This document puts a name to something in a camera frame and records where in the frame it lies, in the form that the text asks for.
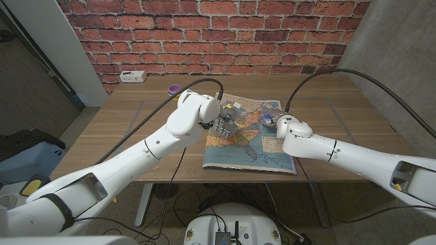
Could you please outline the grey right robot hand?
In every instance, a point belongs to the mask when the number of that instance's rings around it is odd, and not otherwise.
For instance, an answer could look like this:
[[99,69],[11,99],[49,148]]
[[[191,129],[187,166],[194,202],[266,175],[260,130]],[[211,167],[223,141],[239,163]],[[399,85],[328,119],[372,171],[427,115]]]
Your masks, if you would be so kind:
[[288,115],[287,112],[278,109],[271,109],[263,113],[261,123],[266,127],[276,127],[279,119]]

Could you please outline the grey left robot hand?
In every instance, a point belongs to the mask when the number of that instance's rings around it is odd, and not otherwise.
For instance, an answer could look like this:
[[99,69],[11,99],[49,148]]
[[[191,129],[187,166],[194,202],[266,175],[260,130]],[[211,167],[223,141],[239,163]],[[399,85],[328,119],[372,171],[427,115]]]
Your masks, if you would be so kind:
[[218,117],[206,124],[204,128],[216,132],[219,137],[229,138],[231,134],[238,131],[235,123],[236,117],[237,109],[233,103],[222,105]]

